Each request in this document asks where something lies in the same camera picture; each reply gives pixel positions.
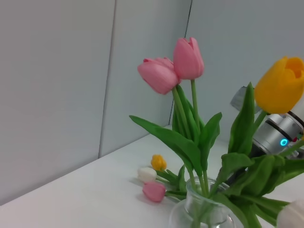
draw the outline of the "vase rim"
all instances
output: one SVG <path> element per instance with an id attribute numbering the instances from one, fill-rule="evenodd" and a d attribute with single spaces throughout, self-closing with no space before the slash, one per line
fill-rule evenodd
<path id="1" fill-rule="evenodd" d="M 215 183 L 215 179 L 209 178 L 209 177 L 208 177 L 207 179 L 208 179 L 208 182 L 211 182 L 211 183 L 213 183 L 213 184 Z M 194 181 L 195 181 L 195 184 L 196 184 L 196 185 L 200 185 L 199 177 L 194 177 Z M 225 190 L 225 189 L 229 188 L 229 185 L 227 185 L 227 184 L 225 184 L 225 183 L 221 183 L 221 184 L 218 186 L 218 188 Z M 208 202 L 210 202 L 210 203 L 212 203 L 212 204 L 216 204 L 216 205 L 219 205 L 219 206 L 220 206 L 220 205 L 223 206 L 222 203 L 215 202 L 215 201 L 212 200 L 212 199 L 203 197 L 202 195 L 198 194 L 198 193 L 193 189 L 190 180 L 188 180 L 188 181 L 186 182 L 186 189 L 187 189 L 187 192 L 188 192 L 188 193 L 191 193 L 192 196 L 194 196 L 194 197 L 202 198 L 202 199 L 204 199 L 205 201 L 208 201 Z"/>

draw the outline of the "wall seam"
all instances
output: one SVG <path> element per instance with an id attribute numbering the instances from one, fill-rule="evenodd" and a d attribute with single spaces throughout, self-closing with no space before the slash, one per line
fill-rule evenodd
<path id="1" fill-rule="evenodd" d="M 113 16 L 113 23 L 112 23 L 111 45 L 110 45 L 108 72 L 107 72 L 106 82 L 105 82 L 105 94 L 104 94 L 105 99 L 104 99 L 103 118 L 102 118 L 102 122 L 101 122 L 98 158 L 102 157 L 101 147 L 102 147 L 102 139 L 103 139 L 103 135 L 104 135 L 105 111 L 106 111 L 106 107 L 107 107 L 108 86 L 109 86 L 108 85 L 108 80 L 109 80 L 109 76 L 110 76 L 110 73 L 111 73 L 111 62 L 112 62 L 112 58 L 113 58 L 113 43 L 114 43 L 114 28 L 115 28 L 116 8 L 117 8 L 117 0 L 115 0 L 115 4 L 114 4 L 114 16 Z"/>

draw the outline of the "pink tulip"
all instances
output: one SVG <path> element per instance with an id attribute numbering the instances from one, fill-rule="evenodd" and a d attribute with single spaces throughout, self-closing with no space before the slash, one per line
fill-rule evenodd
<path id="1" fill-rule="evenodd" d="M 159 94 L 168 93 L 179 82 L 173 63 L 168 58 L 146 58 L 137 70 L 145 82 Z"/>
<path id="2" fill-rule="evenodd" d="M 190 38 L 190 42 L 185 38 L 178 39 L 173 62 L 174 71 L 180 79 L 195 79 L 204 72 L 204 62 L 195 38 Z"/>
<path id="3" fill-rule="evenodd" d="M 142 191 L 149 200 L 159 203 L 165 197 L 166 188 L 160 183 L 146 182 Z"/>

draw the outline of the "green leaf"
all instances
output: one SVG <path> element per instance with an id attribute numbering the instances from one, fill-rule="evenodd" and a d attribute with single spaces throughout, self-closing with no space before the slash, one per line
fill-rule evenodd
<path id="1" fill-rule="evenodd" d="M 173 172 L 171 172 L 170 170 L 166 169 L 165 170 L 170 176 L 174 177 L 175 179 L 178 178 L 178 176 L 176 174 L 174 174 Z"/>
<path id="2" fill-rule="evenodd" d="M 285 176 L 285 171 L 283 171 L 285 159 L 278 155 L 274 155 L 274 158 L 275 163 L 273 165 L 272 173 L 264 189 L 261 191 L 260 196 L 271 193 Z"/>
<path id="3" fill-rule="evenodd" d="M 259 220 L 257 219 L 256 213 L 253 210 L 253 206 L 249 205 L 240 205 L 239 208 L 244 212 L 247 221 L 248 228 L 262 228 Z"/>
<path id="4" fill-rule="evenodd" d="M 267 197 L 261 197 L 261 199 L 268 204 L 278 206 L 278 207 L 285 207 L 289 204 L 289 202 L 286 202 L 286 201 L 270 199 L 270 198 L 267 198 Z"/>
<path id="5" fill-rule="evenodd" d="M 272 169 L 275 163 L 275 158 L 272 155 L 267 155 L 258 164 L 255 169 L 255 178 L 243 189 L 243 192 L 250 194 L 252 196 L 258 196 L 265 188 L 269 177 L 272 173 Z"/>
<path id="6" fill-rule="evenodd" d="M 239 196 L 247 185 L 258 178 L 257 175 L 259 174 L 259 170 L 262 168 L 260 164 L 265 157 L 266 155 L 252 159 L 255 163 L 250 166 L 246 172 L 240 175 L 227 190 L 225 190 L 225 194 L 228 196 Z"/>
<path id="7" fill-rule="evenodd" d="M 163 138 L 166 142 L 173 143 L 180 148 L 189 158 L 193 168 L 198 176 L 202 176 L 202 169 L 200 166 L 200 150 L 192 140 L 186 139 L 177 132 L 165 128 L 156 129 L 158 138 Z"/>
<path id="8" fill-rule="evenodd" d="M 274 227 L 276 226 L 276 218 L 277 218 L 277 214 L 273 213 L 272 211 L 257 205 L 255 205 L 255 213 L 256 215 L 258 215 L 259 217 L 261 217 L 262 219 L 264 219 L 266 222 L 270 223 L 271 225 L 273 225 Z"/>
<path id="9" fill-rule="evenodd" d="M 186 115 L 186 119 L 187 119 L 187 122 L 188 122 L 188 125 L 189 125 L 189 128 L 190 128 L 189 130 L 190 130 L 190 133 L 191 133 L 191 139 L 196 144 L 198 144 L 198 142 L 199 142 L 199 131 L 198 131 L 197 125 L 195 123 L 192 111 L 190 109 L 189 101 L 186 98 L 186 96 L 184 94 L 184 91 L 183 91 L 183 89 L 180 85 L 176 86 L 176 90 L 179 94 L 180 101 L 182 103 L 182 106 L 183 106 L 183 109 L 184 109 L 184 112 L 185 112 L 185 115 Z"/>
<path id="10" fill-rule="evenodd" d="M 222 113 L 217 113 L 206 123 L 200 137 L 199 137 L 199 149 L 201 166 L 203 170 L 208 168 L 208 156 L 211 147 L 213 146 L 216 138 L 219 135 L 219 122 L 222 118 Z"/>
<path id="11" fill-rule="evenodd" d="M 184 165 L 180 168 L 179 175 L 178 175 L 178 180 L 179 180 L 179 189 L 181 191 L 187 191 L 186 190 L 185 166 Z"/>
<path id="12" fill-rule="evenodd" d="M 222 193 L 217 193 L 212 197 L 212 199 L 218 203 L 224 204 L 226 207 L 228 207 L 241 221 L 244 228 L 248 228 L 248 220 L 245 216 L 245 214 L 242 212 L 242 210 L 235 204 L 233 204 L 225 195 Z"/>
<path id="13" fill-rule="evenodd" d="M 277 185 L 280 185 L 302 173 L 304 173 L 304 160 L 289 160 L 285 159 L 285 166 L 282 169 L 285 171 L 283 178 L 278 181 Z"/>
<path id="14" fill-rule="evenodd" d="M 172 130 L 180 133 L 179 123 L 177 120 L 176 110 L 173 110 L 173 118 L 172 118 Z"/>
<path id="15" fill-rule="evenodd" d="M 265 198 L 262 198 L 262 197 L 254 197 L 254 196 L 249 196 L 249 195 L 241 195 L 239 197 L 249 200 L 257 205 L 260 205 L 260 206 L 270 210 L 274 214 L 278 214 L 283 208 L 278 203 L 269 202 L 268 200 L 266 200 Z"/>
<path id="16" fill-rule="evenodd" d="M 250 153 L 255 118 L 254 113 L 254 89 L 251 83 L 249 83 L 247 86 L 243 107 L 231 126 L 228 153 Z"/>
<path id="17" fill-rule="evenodd" d="M 243 167 L 249 167 L 254 162 L 245 154 L 242 153 L 226 153 L 222 155 L 222 168 L 218 173 L 218 177 L 213 188 L 217 188 L 218 185 L 228 179 L 228 177 Z"/>
<path id="18" fill-rule="evenodd" d="M 165 171 L 158 171 L 156 170 L 156 174 L 164 179 L 166 179 L 167 181 L 170 182 L 171 185 L 176 185 L 176 183 L 178 182 L 178 179 L 169 175 L 168 173 L 166 173 Z"/>
<path id="19" fill-rule="evenodd" d="M 187 192 L 186 191 L 166 191 L 165 196 L 175 197 L 179 200 L 186 199 Z"/>
<path id="20" fill-rule="evenodd" d="M 180 133 L 182 136 L 186 137 L 186 132 L 181 121 L 181 114 L 179 113 L 176 104 L 174 104 L 173 110 L 172 129 Z"/>
<path id="21" fill-rule="evenodd" d="M 162 127 L 160 127 L 160 126 L 158 126 L 154 123 L 151 123 L 147 120 L 144 120 L 140 117 L 137 117 L 137 116 L 130 115 L 130 118 L 133 120 L 133 122 L 140 125 L 142 128 L 144 128 L 150 134 L 156 136 L 164 144 L 166 144 L 170 149 L 172 149 L 182 159 L 182 161 L 184 162 L 187 170 L 189 170 L 189 171 L 193 170 L 193 166 L 192 166 L 192 163 L 190 161 L 190 158 L 185 154 L 185 152 L 182 151 L 175 143 L 173 143 L 171 141 L 168 141 L 166 139 L 166 137 L 163 136 L 163 134 L 159 135 L 157 133 L 157 129 L 162 129 Z"/>
<path id="22" fill-rule="evenodd" d="M 190 103 L 190 101 L 189 100 L 187 100 L 188 101 L 188 105 L 189 105 L 189 108 L 190 108 L 190 110 L 191 110 L 191 112 L 192 112 L 192 115 L 194 116 L 195 115 L 195 113 L 194 113 L 194 109 L 193 109 L 193 107 L 192 107 L 192 104 Z M 204 129 L 204 126 L 205 126 L 205 124 L 204 124 L 204 122 L 201 120 L 201 118 L 199 117 L 199 129 L 200 129 L 200 132 Z"/>

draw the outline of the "blue light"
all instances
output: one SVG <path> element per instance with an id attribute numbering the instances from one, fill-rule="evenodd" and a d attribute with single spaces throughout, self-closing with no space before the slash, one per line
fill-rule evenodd
<path id="1" fill-rule="evenodd" d="M 282 139 L 281 140 L 281 146 L 286 146 L 288 144 L 288 140 L 287 139 Z"/>

